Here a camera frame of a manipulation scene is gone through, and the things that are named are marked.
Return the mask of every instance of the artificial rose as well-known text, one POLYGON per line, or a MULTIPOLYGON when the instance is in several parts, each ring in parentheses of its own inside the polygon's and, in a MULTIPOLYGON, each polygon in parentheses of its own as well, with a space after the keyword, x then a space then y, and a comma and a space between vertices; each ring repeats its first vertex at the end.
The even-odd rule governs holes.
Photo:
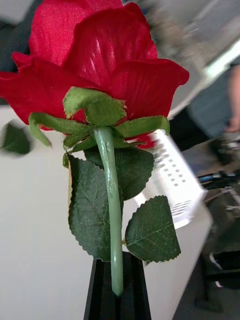
MULTIPOLYGON (((167 116, 177 87, 189 79, 175 62, 157 59, 135 3, 45 0, 36 10, 29 47, 30 55, 13 54, 18 73, 0 72, 0 97, 26 124, 32 112, 66 118, 63 98, 72 86, 124 100, 126 120, 167 116)), ((73 119, 85 122, 84 111, 73 119)))

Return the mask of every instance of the white plastic object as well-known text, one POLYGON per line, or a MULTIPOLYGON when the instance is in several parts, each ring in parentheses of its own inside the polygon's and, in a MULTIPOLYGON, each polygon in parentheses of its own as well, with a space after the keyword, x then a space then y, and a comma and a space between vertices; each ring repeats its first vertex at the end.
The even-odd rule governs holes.
POLYGON ((163 130, 152 133, 154 168, 145 189, 135 197, 138 205, 158 195, 168 198, 175 228, 189 224, 206 190, 189 168, 180 150, 163 130))

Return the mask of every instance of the red petal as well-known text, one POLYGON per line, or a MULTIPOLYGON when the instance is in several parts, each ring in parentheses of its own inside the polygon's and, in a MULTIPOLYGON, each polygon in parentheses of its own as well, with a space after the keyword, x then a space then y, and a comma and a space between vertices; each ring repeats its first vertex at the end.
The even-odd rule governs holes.
MULTIPOLYGON (((8 101, 26 124, 32 112, 65 118, 62 101, 72 86, 100 89, 62 67, 37 57, 33 57, 31 63, 20 68, 18 73, 0 72, 0 97, 8 101)), ((79 111, 74 119, 84 121, 84 112, 79 111)))
POLYGON ((189 72, 170 60, 129 61, 113 71, 110 94, 125 100, 129 120, 167 117, 176 89, 188 79, 189 72))
POLYGON ((37 8, 30 52, 57 65, 65 59, 77 24, 93 13, 122 7, 121 0, 45 0, 37 8))
POLYGON ((107 88, 118 64, 156 57, 146 19, 139 7, 130 3, 96 13, 78 24, 64 66, 107 88))

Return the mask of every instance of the white surface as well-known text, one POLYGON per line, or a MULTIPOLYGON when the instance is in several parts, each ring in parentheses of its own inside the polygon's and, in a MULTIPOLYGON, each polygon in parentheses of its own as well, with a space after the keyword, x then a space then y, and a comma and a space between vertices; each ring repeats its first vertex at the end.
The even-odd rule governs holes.
MULTIPOLYGON (((0 128, 15 118, 0 109, 0 128)), ((48 132, 53 148, 36 142, 21 158, 0 154, 0 319, 81 320, 92 258, 68 227, 68 171, 62 136, 48 132)), ((137 208, 125 203, 123 229, 137 208)), ((153 263, 145 276, 152 320, 171 320, 211 224, 201 205, 192 223, 177 230, 182 254, 153 263)))
POLYGON ((21 22, 34 0, 0 0, 0 20, 12 24, 21 22))

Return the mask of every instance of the flower stem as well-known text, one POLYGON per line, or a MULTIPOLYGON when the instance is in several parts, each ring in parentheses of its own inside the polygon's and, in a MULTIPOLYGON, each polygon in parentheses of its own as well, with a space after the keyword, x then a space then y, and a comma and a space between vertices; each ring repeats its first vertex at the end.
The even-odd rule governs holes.
POLYGON ((122 215, 119 200, 113 134, 111 128, 101 127, 95 130, 94 135, 100 152, 106 179, 111 239, 111 287, 112 291, 117 296, 120 296, 124 289, 122 215))

